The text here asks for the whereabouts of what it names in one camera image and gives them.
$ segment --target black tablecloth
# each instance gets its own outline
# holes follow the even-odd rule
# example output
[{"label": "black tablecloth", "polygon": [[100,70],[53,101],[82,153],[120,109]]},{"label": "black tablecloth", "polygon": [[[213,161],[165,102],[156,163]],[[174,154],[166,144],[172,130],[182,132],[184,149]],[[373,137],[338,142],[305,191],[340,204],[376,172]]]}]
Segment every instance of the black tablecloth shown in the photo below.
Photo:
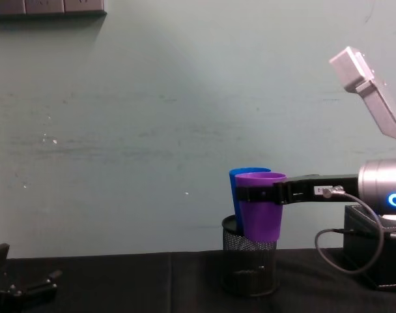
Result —
[{"label": "black tablecloth", "polygon": [[370,290],[315,250],[279,250],[277,265],[280,288],[253,299],[222,290],[220,251],[9,260],[8,272],[25,282],[63,271],[55,302],[26,311],[34,313],[396,312],[396,293]]}]

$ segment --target label sticker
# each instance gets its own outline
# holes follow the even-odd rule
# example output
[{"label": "label sticker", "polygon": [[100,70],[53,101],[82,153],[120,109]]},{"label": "label sticker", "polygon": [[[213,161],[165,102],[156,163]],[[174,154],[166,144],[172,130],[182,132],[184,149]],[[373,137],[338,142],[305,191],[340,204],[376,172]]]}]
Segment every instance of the label sticker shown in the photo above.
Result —
[{"label": "label sticker", "polygon": [[333,188],[332,186],[315,186],[314,187],[314,195],[321,196],[323,194],[324,189]]}]

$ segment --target wall outlet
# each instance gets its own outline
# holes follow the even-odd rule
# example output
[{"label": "wall outlet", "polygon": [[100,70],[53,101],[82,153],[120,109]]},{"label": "wall outlet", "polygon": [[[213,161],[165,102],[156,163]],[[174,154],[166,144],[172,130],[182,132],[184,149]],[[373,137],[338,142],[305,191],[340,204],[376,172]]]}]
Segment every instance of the wall outlet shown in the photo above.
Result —
[{"label": "wall outlet", "polygon": [[63,14],[63,0],[25,0],[27,14]]},{"label": "wall outlet", "polygon": [[66,13],[106,13],[104,0],[64,0]]},{"label": "wall outlet", "polygon": [[24,15],[25,13],[24,0],[0,0],[0,16]]}]

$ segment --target black bracket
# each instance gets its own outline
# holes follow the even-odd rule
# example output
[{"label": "black bracket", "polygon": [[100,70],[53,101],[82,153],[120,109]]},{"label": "black bracket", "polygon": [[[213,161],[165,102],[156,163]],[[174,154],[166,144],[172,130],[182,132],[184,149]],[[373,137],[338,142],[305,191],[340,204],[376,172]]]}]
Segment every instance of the black bracket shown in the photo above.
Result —
[{"label": "black bracket", "polygon": [[8,284],[7,272],[1,268],[6,265],[9,248],[6,243],[0,245],[0,312],[21,312],[24,308],[54,300],[57,293],[55,281],[62,272],[55,271],[46,279],[23,287]]},{"label": "black bracket", "polygon": [[358,196],[358,176],[321,176],[306,175],[289,178],[267,187],[236,187],[238,201],[274,202],[290,204],[298,202],[347,202],[347,199],[335,197],[326,199],[322,195],[324,188],[342,186],[346,193]]}]

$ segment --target black object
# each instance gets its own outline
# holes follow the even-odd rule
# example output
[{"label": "black object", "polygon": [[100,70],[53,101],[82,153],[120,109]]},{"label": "black object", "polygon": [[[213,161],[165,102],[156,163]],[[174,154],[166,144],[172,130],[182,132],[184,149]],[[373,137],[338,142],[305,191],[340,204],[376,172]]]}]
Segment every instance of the black object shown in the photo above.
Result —
[{"label": "black object", "polygon": [[[365,281],[377,290],[396,290],[396,220],[380,218],[385,233],[383,251],[376,263],[367,270]],[[361,267],[370,260],[377,246],[376,222],[360,205],[345,207],[343,251],[347,260]]]},{"label": "black object", "polygon": [[269,295],[279,287],[276,273],[276,241],[256,243],[236,227],[235,216],[223,220],[221,284],[235,295]]},{"label": "black object", "polygon": [[321,189],[326,186],[342,186],[348,194],[353,196],[359,194],[357,175],[306,175],[274,183],[271,187],[236,187],[236,197],[238,201],[272,201],[276,204],[308,201],[347,202],[347,199],[344,198],[325,198]]},{"label": "black object", "polygon": [[6,243],[0,245],[0,312],[21,312],[41,303],[54,300],[57,293],[55,280],[62,272],[55,271],[45,279],[30,285],[12,283],[4,267],[10,246]]}]

